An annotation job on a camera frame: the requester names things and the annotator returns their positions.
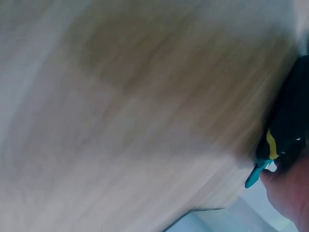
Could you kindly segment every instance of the yellow stripe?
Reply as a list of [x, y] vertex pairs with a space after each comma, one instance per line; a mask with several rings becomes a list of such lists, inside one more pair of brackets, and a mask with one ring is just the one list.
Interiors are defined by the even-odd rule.
[[269, 144], [269, 158], [274, 160], [276, 158], [278, 158], [278, 154], [277, 154], [277, 147], [276, 147], [276, 141], [274, 139], [274, 137], [272, 137], [271, 133], [270, 133], [270, 129], [268, 129], [267, 131], [267, 135], [266, 135], [266, 140]]

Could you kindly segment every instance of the light wood grain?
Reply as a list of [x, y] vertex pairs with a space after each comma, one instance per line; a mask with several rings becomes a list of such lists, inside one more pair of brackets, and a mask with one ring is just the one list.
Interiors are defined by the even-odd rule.
[[5, 232], [158, 232], [225, 207], [297, 55], [288, 0], [5, 0], [0, 16]]

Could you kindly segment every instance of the pliers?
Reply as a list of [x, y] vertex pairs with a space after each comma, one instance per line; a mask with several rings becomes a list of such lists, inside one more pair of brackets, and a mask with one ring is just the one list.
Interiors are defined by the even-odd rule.
[[273, 160], [289, 169], [306, 147], [309, 131], [309, 56], [298, 58], [265, 123], [265, 130], [257, 146], [255, 167], [245, 183], [251, 187], [260, 172]]

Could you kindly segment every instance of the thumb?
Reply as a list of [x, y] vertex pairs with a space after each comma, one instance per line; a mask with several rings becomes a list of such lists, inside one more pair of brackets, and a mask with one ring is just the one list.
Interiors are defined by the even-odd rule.
[[268, 169], [264, 169], [260, 173], [260, 179], [265, 186], [265, 188], [268, 188], [268, 186], [275, 184], [275, 173], [271, 172]]

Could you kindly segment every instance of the wooden board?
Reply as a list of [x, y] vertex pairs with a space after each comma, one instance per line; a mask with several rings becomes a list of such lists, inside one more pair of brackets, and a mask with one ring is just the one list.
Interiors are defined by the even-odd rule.
[[0, 4], [1, 231], [158, 232], [240, 195], [290, 1]]

